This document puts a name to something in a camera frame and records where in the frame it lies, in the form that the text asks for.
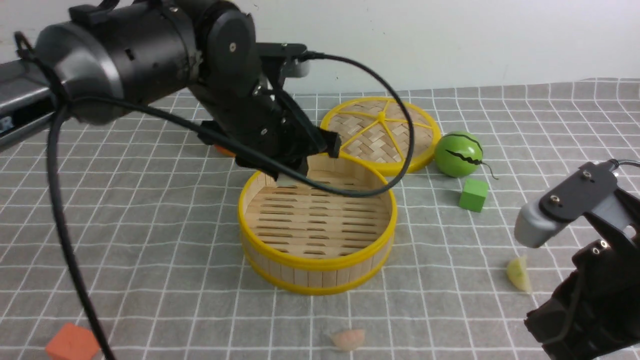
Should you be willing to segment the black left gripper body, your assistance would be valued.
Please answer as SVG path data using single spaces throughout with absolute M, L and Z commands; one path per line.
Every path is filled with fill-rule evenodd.
M 201 126 L 259 152 L 304 176 L 308 157 L 327 154 L 339 157 L 338 133 L 313 125 L 293 97 L 277 86 L 255 87 L 238 96 L 230 89 L 211 89 L 202 84 L 189 88 L 211 119 Z

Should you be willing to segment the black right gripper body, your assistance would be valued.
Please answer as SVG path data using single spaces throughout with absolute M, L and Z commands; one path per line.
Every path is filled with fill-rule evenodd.
M 585 217 L 600 238 L 580 249 L 551 297 L 526 314 L 553 360 L 593 360 L 639 343 L 639 199 L 622 189 Z

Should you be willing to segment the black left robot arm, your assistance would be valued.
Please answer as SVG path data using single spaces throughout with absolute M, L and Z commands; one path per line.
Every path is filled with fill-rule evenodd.
M 110 97 L 138 106 L 189 89 L 212 116 L 205 129 L 301 174 L 307 158 L 337 158 L 322 130 L 283 90 L 307 73 L 307 47 L 258 42 L 254 19 L 228 0 L 116 0 L 71 7 L 18 59 L 1 65 L 1 149 L 42 132 L 64 99 Z

